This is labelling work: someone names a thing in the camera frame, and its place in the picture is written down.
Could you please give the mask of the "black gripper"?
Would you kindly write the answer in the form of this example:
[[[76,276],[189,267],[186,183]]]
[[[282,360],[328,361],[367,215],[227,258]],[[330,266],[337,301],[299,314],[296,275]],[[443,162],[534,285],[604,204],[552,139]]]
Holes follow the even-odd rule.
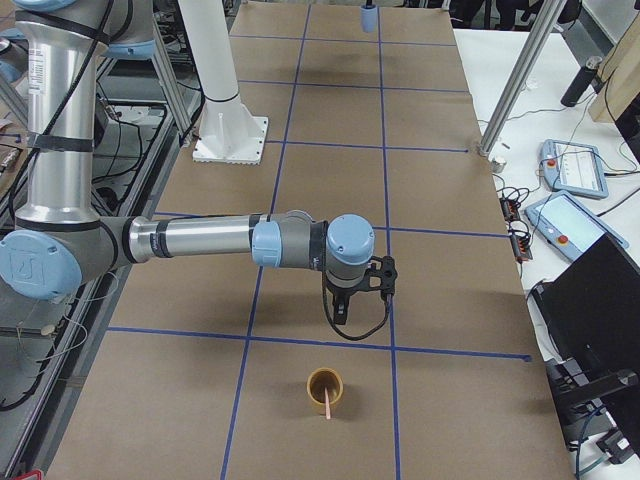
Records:
[[[336,325],[345,325],[348,319],[350,298],[359,292],[371,290],[370,280],[365,275],[356,278],[341,279],[331,272],[326,273],[327,287],[333,295],[333,321]]]

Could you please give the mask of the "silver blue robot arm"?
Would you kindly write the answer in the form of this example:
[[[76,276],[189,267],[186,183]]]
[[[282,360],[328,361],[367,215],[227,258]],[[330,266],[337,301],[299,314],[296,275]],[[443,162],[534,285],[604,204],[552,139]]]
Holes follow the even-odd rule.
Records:
[[[28,42],[27,199],[1,243],[1,277],[38,300],[72,294],[110,270],[151,258],[248,253],[263,267],[322,275],[325,312],[344,324],[350,298],[371,289],[369,222],[307,213],[151,221],[104,217],[91,205],[100,56],[149,58],[156,49],[149,1],[20,1]]]

